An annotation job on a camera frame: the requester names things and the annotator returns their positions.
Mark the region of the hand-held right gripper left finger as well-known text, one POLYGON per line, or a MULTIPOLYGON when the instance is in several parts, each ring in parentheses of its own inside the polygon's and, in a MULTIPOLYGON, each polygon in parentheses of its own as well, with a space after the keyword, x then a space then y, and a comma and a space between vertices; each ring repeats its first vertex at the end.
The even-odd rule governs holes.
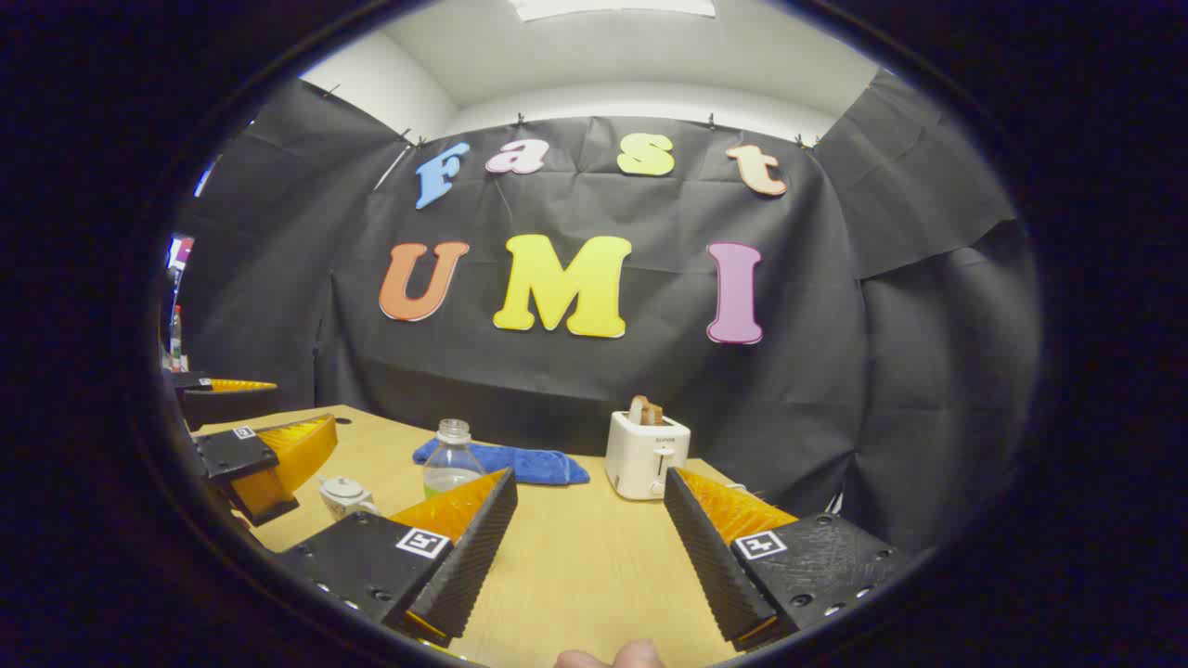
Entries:
POLYGON ((274 562, 350 615, 446 648, 465 634, 517 505, 505 467, 388 519, 349 513, 274 562))

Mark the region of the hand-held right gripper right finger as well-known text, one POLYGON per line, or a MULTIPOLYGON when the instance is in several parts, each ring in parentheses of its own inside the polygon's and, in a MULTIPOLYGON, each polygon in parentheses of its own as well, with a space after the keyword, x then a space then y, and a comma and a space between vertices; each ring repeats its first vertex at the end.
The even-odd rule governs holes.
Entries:
POLYGON ((741 653, 857 609, 915 559, 836 513, 798 519, 683 467, 666 470, 665 508, 718 631, 741 653))

